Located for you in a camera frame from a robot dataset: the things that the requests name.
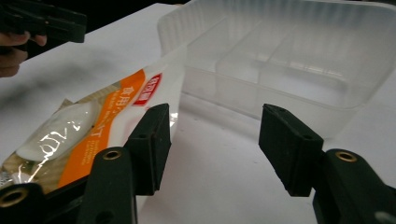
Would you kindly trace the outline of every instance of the human hand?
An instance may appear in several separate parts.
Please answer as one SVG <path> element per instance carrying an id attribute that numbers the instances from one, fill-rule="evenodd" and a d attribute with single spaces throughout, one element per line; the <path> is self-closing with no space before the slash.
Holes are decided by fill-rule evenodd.
<path id="1" fill-rule="evenodd" d="M 12 48 L 13 46 L 24 45 L 31 39 L 39 46 L 47 43 L 45 35 L 35 35 L 31 37 L 28 32 L 23 35 L 11 33 L 0 33 L 0 77 L 13 77 L 18 73 L 20 64 L 27 59 L 27 51 Z"/>

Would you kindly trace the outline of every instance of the white table surface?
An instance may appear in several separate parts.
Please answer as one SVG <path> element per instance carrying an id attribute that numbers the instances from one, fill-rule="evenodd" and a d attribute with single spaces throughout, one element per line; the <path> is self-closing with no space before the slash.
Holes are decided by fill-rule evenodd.
<path id="1" fill-rule="evenodd" d="M 0 161 L 58 108 L 161 58 L 157 21 L 177 6 L 155 4 L 34 57 L 0 79 Z M 365 158 L 396 187 L 396 73 L 324 150 Z M 312 197 L 291 198 L 258 146 L 260 123 L 182 94 L 161 190 L 139 223 L 317 223 Z"/>

